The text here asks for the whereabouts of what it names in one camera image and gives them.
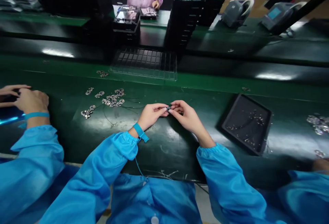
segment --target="blue smock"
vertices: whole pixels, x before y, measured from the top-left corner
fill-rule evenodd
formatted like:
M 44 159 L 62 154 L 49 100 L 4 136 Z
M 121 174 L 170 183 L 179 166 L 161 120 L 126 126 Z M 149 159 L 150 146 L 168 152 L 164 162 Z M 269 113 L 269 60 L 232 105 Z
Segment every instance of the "blue smock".
M 35 223 L 62 189 L 40 223 L 96 223 L 109 204 L 112 183 L 107 223 L 201 223 L 193 183 L 120 174 L 138 151 L 138 139 L 128 132 L 105 139 L 76 174 L 63 170 L 56 132 L 50 125 L 28 129 L 12 147 L 20 152 L 18 159 L 0 164 L 1 223 Z M 212 211 L 223 224 L 283 223 L 278 220 L 282 213 L 294 220 L 287 223 L 329 223 L 328 175 L 291 171 L 292 182 L 276 194 L 281 208 L 273 212 L 225 147 L 198 148 L 197 158 Z M 63 178 L 73 174 L 64 188 L 54 187 L 58 180 L 65 185 Z M 45 198 L 48 188 L 52 198 Z M 271 218 L 265 217 L 269 212 Z
M 138 139 L 128 132 L 105 139 L 46 211 L 40 224 L 96 223 L 110 202 L 107 223 L 202 223 L 193 183 L 120 174 L 134 160 Z M 245 180 L 231 152 L 217 144 L 198 148 L 212 211 L 232 223 L 266 223 L 266 202 Z
M 17 159 L 0 164 L 0 223 L 35 223 L 46 208 L 43 194 L 64 169 L 64 151 L 50 126 L 33 127 L 13 145 Z

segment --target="blue antistatic wrist strap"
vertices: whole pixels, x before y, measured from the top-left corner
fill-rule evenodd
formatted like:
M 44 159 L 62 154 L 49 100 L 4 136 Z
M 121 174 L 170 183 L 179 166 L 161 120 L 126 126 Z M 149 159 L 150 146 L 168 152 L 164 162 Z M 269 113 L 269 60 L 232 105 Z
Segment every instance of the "blue antistatic wrist strap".
M 49 113 L 43 113 L 43 112 L 29 113 L 24 116 L 25 120 L 28 120 L 29 118 L 33 118 L 33 117 L 50 117 L 50 116 L 49 116 Z M 19 126 L 19 128 L 22 128 L 22 129 L 26 129 L 26 127 L 27 127 L 26 123 Z
M 149 140 L 148 136 L 146 136 L 145 132 L 142 130 L 142 128 L 139 126 L 138 123 L 134 125 L 134 128 L 138 134 L 138 136 L 144 140 L 144 142 L 147 142 Z
M 49 113 L 42 113 L 42 112 L 34 112 L 34 113 L 29 113 L 27 115 L 25 115 L 25 120 L 28 120 L 29 118 L 33 118 L 33 117 L 50 117 Z

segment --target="blue sleeve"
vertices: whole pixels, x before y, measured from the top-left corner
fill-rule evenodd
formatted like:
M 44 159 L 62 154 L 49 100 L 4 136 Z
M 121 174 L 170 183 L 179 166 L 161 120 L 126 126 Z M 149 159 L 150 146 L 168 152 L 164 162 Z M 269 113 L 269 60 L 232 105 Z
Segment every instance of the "blue sleeve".
M 13 145 L 17 159 L 0 164 L 1 223 L 31 206 L 63 170 L 64 152 L 51 125 L 33 127 Z
M 127 160 L 135 159 L 138 139 L 128 132 L 105 139 L 42 217 L 43 223 L 96 223 L 110 202 L 110 185 Z
M 232 153 L 217 144 L 198 148 L 197 158 L 206 175 L 212 212 L 232 223 L 266 223 L 266 202 L 245 180 Z
M 285 211 L 296 223 L 329 223 L 329 175 L 290 171 L 291 183 L 278 190 Z

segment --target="gray machine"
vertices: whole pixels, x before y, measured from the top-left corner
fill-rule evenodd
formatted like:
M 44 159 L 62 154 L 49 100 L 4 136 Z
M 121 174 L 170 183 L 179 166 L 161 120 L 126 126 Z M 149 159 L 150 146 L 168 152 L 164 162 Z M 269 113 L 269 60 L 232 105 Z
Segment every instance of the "gray machine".
M 306 2 L 296 4 L 289 2 L 279 2 L 274 4 L 268 13 L 261 19 L 261 24 L 270 32 L 274 32 L 281 24 L 283 24 L 291 15 L 304 6 Z
M 254 0 L 231 0 L 222 15 L 222 21 L 230 28 L 242 26 L 253 5 Z

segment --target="black tray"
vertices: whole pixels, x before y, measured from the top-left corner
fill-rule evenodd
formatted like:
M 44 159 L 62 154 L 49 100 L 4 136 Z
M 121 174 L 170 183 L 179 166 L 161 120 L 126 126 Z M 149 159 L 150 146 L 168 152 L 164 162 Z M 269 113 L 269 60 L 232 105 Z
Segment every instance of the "black tray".
M 272 112 L 250 97 L 239 94 L 221 128 L 252 154 L 261 156 L 266 147 Z

